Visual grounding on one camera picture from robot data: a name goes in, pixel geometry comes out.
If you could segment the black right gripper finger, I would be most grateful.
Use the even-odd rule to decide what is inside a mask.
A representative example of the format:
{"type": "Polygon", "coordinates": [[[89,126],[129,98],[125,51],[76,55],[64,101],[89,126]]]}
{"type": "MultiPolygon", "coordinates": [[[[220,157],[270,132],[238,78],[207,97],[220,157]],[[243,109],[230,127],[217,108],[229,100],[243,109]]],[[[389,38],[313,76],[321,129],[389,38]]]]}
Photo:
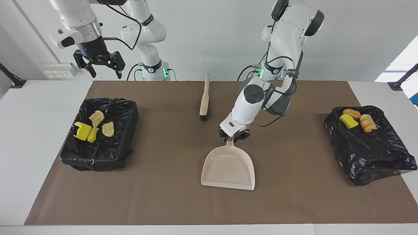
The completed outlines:
{"type": "Polygon", "coordinates": [[[117,78],[121,79],[122,71],[124,70],[126,64],[120,52],[104,54],[104,59],[106,60],[105,65],[114,70],[117,78]]]}
{"type": "Polygon", "coordinates": [[[75,62],[80,69],[88,71],[92,78],[96,78],[97,73],[92,68],[93,60],[86,57],[80,50],[76,50],[73,54],[75,62]]]}

